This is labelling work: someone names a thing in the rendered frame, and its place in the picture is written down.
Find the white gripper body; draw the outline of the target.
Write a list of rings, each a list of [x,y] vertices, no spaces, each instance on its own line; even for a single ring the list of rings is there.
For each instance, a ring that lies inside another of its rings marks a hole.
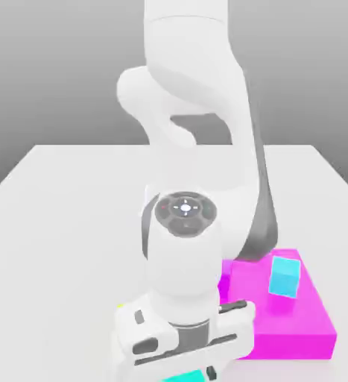
[[[161,382],[213,366],[218,377],[254,347],[250,301],[157,304],[134,301],[120,309],[120,382]]]

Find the small teal cube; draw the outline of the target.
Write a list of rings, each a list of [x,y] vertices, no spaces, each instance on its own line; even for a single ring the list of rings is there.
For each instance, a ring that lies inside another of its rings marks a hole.
[[[205,378],[202,371],[198,369],[181,375],[165,378],[161,382],[205,382]]]

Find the small purple cube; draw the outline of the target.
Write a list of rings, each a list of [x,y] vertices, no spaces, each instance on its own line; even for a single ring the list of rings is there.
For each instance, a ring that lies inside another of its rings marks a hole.
[[[223,260],[222,261],[221,278],[218,282],[218,290],[219,290],[219,294],[220,294],[220,304],[225,304],[228,302],[231,271],[232,271],[232,261],[231,260]]]

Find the small cyan cube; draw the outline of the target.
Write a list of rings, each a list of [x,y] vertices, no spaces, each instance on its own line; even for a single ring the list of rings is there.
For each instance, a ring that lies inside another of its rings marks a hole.
[[[296,298],[300,285],[301,263],[299,260],[274,256],[268,292],[287,298]]]

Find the large magenta box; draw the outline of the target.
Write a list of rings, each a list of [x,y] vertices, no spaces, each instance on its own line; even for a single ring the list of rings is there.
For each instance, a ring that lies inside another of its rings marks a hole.
[[[268,292],[274,256],[299,260],[296,298]],[[247,360],[329,360],[337,332],[298,250],[274,249],[257,263],[233,261],[228,302],[256,305],[254,348]]]

